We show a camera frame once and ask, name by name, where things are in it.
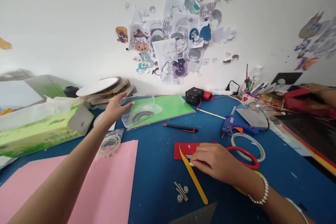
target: white wall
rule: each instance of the white wall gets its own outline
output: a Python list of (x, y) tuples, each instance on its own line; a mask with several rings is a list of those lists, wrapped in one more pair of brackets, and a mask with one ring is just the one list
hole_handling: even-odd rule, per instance
[[(125, 10), (125, 2), (132, 6)], [(0, 0), (0, 37), (13, 45), (0, 50), (0, 71), (14, 68), (34, 74), (50, 74), (83, 86), (109, 76), (129, 78), (138, 91), (156, 94), (184, 93), (192, 86), (226, 86), (233, 79), (241, 83), (246, 63), (252, 69), (263, 64), (263, 80), (277, 72), (293, 71), (299, 63), (293, 49), (302, 39), (300, 29), (318, 11), (322, 20), (336, 15), (336, 0), (233, 0), (220, 2), (222, 24), (237, 30), (226, 44), (211, 43), (205, 57), (239, 54), (231, 65), (222, 62), (202, 66), (201, 78), (189, 74), (184, 85), (162, 85), (159, 76), (138, 75), (132, 61), (136, 54), (116, 41), (116, 26), (128, 26), (134, 4), (156, 6), (155, 19), (162, 18), (164, 0)], [(299, 82), (335, 85), (336, 57), (320, 60)]]

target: pen holder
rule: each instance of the pen holder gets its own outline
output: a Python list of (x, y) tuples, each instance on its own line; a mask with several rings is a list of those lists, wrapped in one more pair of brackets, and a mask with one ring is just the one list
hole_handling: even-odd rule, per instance
[(260, 96), (253, 96), (253, 95), (251, 95), (251, 94), (249, 94), (249, 93), (246, 93), (246, 92), (244, 91), (244, 93), (243, 93), (243, 95), (242, 95), (242, 97), (241, 97), (241, 100), (242, 100), (243, 102), (246, 102), (246, 101), (248, 101), (248, 100), (253, 100), (253, 99), (260, 99)]

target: white plate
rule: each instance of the white plate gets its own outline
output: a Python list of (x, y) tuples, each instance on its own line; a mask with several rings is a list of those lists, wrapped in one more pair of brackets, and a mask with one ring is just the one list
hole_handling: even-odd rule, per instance
[[(97, 118), (94, 120), (93, 122), (93, 126), (95, 127), (97, 125), (97, 123), (103, 118), (105, 111), (103, 113), (101, 113), (99, 116), (97, 116)], [(114, 130), (114, 127), (116, 126), (116, 123), (114, 123), (111, 128), (108, 129), (108, 131), (112, 131)]]
[(91, 84), (89, 84), (87, 86), (84, 86), (81, 89), (79, 89), (76, 92), (76, 95), (77, 96), (86, 96), (86, 95), (92, 95), (94, 93), (98, 93), (98, 92), (112, 86), (113, 84), (116, 84), (118, 82), (118, 80), (119, 79), (117, 77), (98, 80), (94, 83), (91, 83)]

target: small black box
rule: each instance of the small black box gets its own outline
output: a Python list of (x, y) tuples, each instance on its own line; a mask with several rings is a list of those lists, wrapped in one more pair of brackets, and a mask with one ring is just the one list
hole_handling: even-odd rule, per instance
[(198, 89), (196, 87), (193, 87), (186, 91), (185, 94), (185, 100), (187, 103), (193, 106), (197, 106), (200, 102), (201, 99), (204, 97), (204, 90), (203, 89)]

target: hand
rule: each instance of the hand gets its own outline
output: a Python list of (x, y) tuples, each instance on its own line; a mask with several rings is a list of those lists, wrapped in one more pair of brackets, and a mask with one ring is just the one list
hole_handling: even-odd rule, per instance
[(211, 177), (234, 186), (240, 186), (244, 173), (250, 170), (222, 145), (215, 143), (201, 143), (190, 162)]
[(317, 93), (322, 89), (328, 88), (327, 86), (323, 86), (323, 85), (315, 84), (315, 83), (302, 83), (301, 87), (308, 89), (312, 93)]
[(119, 101), (127, 96), (127, 92), (120, 93), (114, 96), (108, 103), (102, 121), (112, 125), (116, 122), (125, 112), (130, 109), (134, 103), (128, 103), (125, 106), (120, 106)]

